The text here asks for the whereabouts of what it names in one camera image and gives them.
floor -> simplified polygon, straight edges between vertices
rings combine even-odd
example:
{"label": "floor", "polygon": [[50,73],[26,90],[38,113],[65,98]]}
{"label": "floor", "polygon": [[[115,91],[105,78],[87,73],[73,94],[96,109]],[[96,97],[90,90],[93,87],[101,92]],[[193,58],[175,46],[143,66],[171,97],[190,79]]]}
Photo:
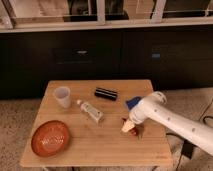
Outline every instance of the floor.
{"label": "floor", "polygon": [[[198,120],[213,98],[213,88],[163,91],[168,99],[167,107],[192,120]],[[35,119],[41,99],[1,100],[0,101],[0,170],[40,171],[40,168],[22,168],[19,159],[23,152],[26,137]],[[213,105],[205,115],[213,116]],[[182,140],[168,136],[173,153],[173,167],[107,167],[80,168],[81,171],[175,171],[180,157]],[[211,171],[213,157],[195,148],[192,159],[183,156],[179,171]]]}

terracotta plate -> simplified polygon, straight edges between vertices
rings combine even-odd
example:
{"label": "terracotta plate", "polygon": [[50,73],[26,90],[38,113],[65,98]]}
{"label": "terracotta plate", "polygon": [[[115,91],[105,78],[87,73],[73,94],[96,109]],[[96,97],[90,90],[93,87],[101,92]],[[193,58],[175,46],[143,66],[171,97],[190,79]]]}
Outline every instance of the terracotta plate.
{"label": "terracotta plate", "polygon": [[63,122],[49,121],[36,130],[31,147],[38,156],[49,157],[62,151],[68,145],[69,139],[69,130]]}

kitchen cabinet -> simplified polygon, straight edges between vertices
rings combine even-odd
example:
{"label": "kitchen cabinet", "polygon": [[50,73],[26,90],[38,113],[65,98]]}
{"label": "kitchen cabinet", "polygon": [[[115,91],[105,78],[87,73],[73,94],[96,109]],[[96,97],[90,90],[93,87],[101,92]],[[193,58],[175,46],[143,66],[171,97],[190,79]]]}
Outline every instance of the kitchen cabinet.
{"label": "kitchen cabinet", "polygon": [[114,79],[118,30],[0,34],[0,98],[39,97],[49,80]]}
{"label": "kitchen cabinet", "polygon": [[212,26],[125,30],[121,75],[155,89],[212,86]]}

cabinet handle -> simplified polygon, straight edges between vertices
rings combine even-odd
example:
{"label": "cabinet handle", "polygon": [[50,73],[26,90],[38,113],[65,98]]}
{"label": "cabinet handle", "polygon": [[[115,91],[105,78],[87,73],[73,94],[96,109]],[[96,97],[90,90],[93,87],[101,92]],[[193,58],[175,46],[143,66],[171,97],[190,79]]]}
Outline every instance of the cabinet handle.
{"label": "cabinet handle", "polygon": [[87,51],[86,50],[78,50],[77,54],[79,54],[79,55],[86,55]]}

small bottle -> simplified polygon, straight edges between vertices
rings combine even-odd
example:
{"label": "small bottle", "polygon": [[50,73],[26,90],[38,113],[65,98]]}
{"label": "small bottle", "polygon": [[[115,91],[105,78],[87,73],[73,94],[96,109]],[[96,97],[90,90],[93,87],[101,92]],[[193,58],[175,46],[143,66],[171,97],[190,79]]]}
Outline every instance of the small bottle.
{"label": "small bottle", "polygon": [[80,106],[81,110],[87,112],[96,123],[99,123],[101,120],[103,120],[104,114],[88,102],[77,100],[77,104]]}

